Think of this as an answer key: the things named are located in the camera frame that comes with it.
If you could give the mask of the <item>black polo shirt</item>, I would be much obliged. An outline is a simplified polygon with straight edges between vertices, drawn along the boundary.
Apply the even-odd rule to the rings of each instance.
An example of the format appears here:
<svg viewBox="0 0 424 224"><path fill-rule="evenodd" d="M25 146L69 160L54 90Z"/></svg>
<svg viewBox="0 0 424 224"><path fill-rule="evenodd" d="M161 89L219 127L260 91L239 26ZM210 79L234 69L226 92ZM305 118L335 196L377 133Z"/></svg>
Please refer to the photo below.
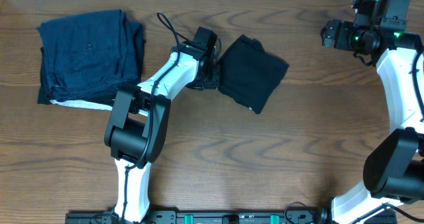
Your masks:
<svg viewBox="0 0 424 224"><path fill-rule="evenodd" d="M221 67L219 91L260 114L283 80L289 64L267 53L259 40L238 37L218 61Z"/></svg>

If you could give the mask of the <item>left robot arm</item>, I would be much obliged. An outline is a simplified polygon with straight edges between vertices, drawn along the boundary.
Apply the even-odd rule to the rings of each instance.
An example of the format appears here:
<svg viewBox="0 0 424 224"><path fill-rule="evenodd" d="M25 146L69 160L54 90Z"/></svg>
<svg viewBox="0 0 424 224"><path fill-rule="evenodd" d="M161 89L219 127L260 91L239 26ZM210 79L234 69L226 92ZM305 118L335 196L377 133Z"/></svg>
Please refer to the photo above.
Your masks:
<svg viewBox="0 0 424 224"><path fill-rule="evenodd" d="M168 61L151 78L118 90L104 138L119 179L108 223L141 223L145 218L150 170L166 140L171 102L185 87L219 87L220 69L214 62L220 43L212 30L199 27L193 39L171 49Z"/></svg>

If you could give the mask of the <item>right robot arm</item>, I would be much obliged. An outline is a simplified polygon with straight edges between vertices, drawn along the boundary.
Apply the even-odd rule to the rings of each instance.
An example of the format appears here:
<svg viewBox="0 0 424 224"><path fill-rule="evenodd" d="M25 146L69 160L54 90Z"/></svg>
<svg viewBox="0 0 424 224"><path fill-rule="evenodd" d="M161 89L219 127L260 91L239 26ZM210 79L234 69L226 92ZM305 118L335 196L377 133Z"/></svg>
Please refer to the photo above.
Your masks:
<svg viewBox="0 0 424 224"><path fill-rule="evenodd" d="M319 210L316 223L395 223L423 199L423 43L407 32L410 0L352 0L352 22L331 19L322 45L370 57L386 96L390 132L367 157L362 180Z"/></svg>

